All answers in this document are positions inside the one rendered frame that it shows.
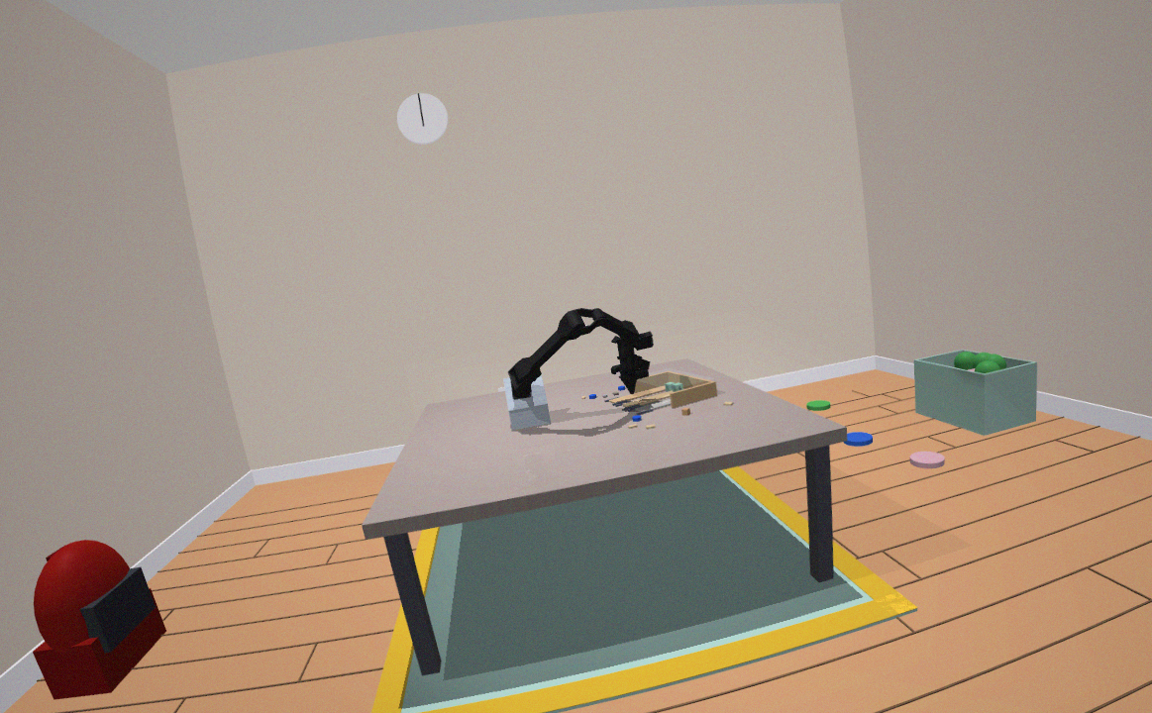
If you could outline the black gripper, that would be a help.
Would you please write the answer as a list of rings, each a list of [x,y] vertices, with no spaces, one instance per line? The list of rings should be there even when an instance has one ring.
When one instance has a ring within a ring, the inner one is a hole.
[[[626,384],[627,390],[629,390],[630,394],[634,394],[635,392],[636,379],[649,377],[647,369],[635,369],[635,352],[619,354],[617,359],[620,359],[620,364],[611,367],[612,374],[616,374],[616,371],[620,371],[619,378]]]

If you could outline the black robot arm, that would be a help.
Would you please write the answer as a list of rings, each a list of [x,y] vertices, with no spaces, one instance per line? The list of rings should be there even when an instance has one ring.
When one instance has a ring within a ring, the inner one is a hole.
[[[586,326],[581,317],[593,319],[594,323]],[[604,313],[599,308],[594,308],[594,310],[584,310],[584,308],[573,310],[564,313],[563,319],[559,323],[556,333],[547,342],[540,346],[530,357],[524,357],[524,359],[515,362],[515,365],[509,367],[511,399],[521,400],[531,397],[531,384],[536,382],[538,377],[541,377],[540,367],[544,362],[547,362],[566,342],[578,339],[581,335],[588,335],[594,328],[599,328],[599,326],[604,329],[611,329],[619,335],[619,337],[613,337],[611,343],[619,346],[620,354],[632,354],[634,348],[636,351],[643,351],[654,344],[651,331],[639,334],[632,323],[613,319],[611,313]]]

